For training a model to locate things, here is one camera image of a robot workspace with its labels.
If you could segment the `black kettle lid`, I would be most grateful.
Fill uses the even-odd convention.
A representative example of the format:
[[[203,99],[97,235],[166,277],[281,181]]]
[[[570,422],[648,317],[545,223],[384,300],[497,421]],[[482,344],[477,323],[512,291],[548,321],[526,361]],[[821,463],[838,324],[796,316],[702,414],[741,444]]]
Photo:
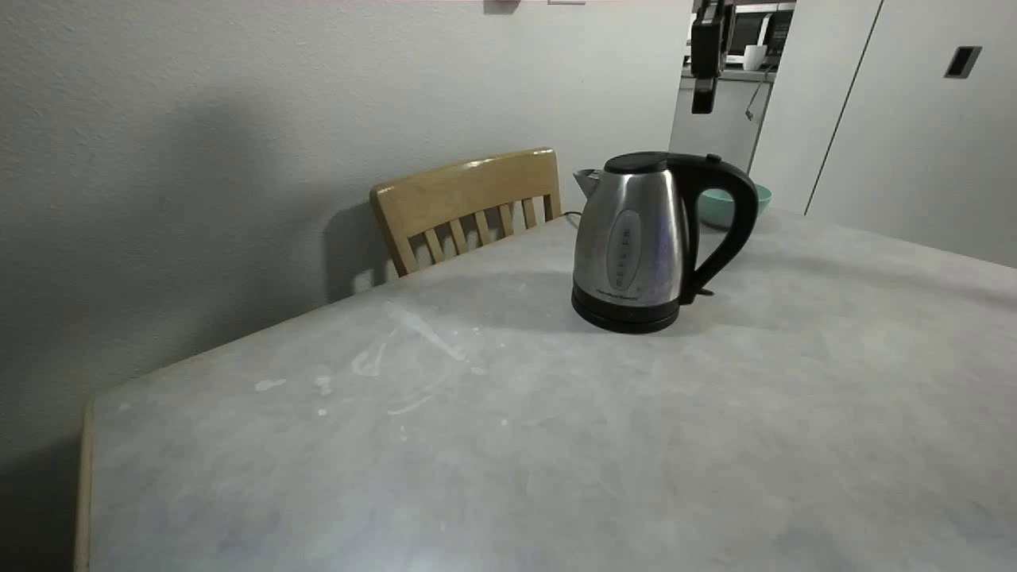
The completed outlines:
[[[651,175],[669,170],[668,153],[634,152],[613,157],[605,163],[604,171],[621,176]]]

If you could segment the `stainless steel electric kettle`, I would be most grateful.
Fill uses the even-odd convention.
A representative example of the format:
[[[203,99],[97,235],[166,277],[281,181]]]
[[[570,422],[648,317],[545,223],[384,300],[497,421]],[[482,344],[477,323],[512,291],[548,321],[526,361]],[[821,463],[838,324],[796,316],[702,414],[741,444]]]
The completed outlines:
[[[666,172],[574,174],[587,202],[574,247],[573,286],[622,307],[683,300],[708,283],[747,244],[758,214],[747,173],[715,155],[668,153]],[[698,199],[723,189],[735,203],[733,224],[704,261],[698,260]]]

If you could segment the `microwave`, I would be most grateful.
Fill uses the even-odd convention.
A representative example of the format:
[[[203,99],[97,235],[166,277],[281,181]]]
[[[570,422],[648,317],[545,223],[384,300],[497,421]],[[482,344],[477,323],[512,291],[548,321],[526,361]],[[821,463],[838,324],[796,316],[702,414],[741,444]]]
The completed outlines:
[[[747,47],[762,44],[765,47],[760,67],[777,65],[788,33],[791,31],[796,2],[735,3],[733,39],[728,48],[726,63],[744,65]]]

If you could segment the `wooden chair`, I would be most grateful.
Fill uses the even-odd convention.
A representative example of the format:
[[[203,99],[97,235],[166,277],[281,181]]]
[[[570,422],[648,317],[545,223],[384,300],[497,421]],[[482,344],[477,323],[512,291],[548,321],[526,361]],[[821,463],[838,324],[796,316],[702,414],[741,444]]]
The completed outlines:
[[[513,208],[520,206],[524,228],[533,229],[538,201],[545,222],[562,217],[557,155],[549,146],[432,168],[374,185],[369,192],[398,276],[420,268],[412,240],[423,239],[432,263],[443,263],[440,229],[447,229],[455,253],[468,253],[465,218],[472,218],[484,246],[495,242],[488,211],[497,212],[498,228],[508,238],[515,232]]]

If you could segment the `teal bowl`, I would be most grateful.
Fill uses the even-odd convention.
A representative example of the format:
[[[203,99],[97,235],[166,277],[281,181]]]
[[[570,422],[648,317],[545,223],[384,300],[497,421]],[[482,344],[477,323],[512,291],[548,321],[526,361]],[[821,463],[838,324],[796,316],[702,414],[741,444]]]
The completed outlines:
[[[767,186],[756,184],[759,217],[772,199]],[[716,230],[728,230],[733,224],[735,203],[723,189],[708,189],[698,199],[698,221]]]

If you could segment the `black kettle base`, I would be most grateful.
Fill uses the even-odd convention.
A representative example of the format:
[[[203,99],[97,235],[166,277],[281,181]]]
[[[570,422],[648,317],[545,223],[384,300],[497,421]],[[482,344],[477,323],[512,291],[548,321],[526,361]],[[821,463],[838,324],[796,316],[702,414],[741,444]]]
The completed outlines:
[[[604,330],[622,334],[650,334],[664,330],[679,318],[680,308],[694,303],[698,296],[714,296],[708,289],[700,289],[683,300],[656,305],[656,307],[622,307],[606,303],[578,286],[571,289],[571,306],[586,322]]]

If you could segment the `dark wall switch plate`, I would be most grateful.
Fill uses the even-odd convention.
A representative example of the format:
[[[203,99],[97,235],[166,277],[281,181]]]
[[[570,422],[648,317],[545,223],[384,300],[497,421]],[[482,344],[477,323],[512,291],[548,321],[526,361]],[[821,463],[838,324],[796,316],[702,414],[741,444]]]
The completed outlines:
[[[967,79],[976,65],[981,51],[980,44],[962,44],[956,47],[944,77],[947,79]]]

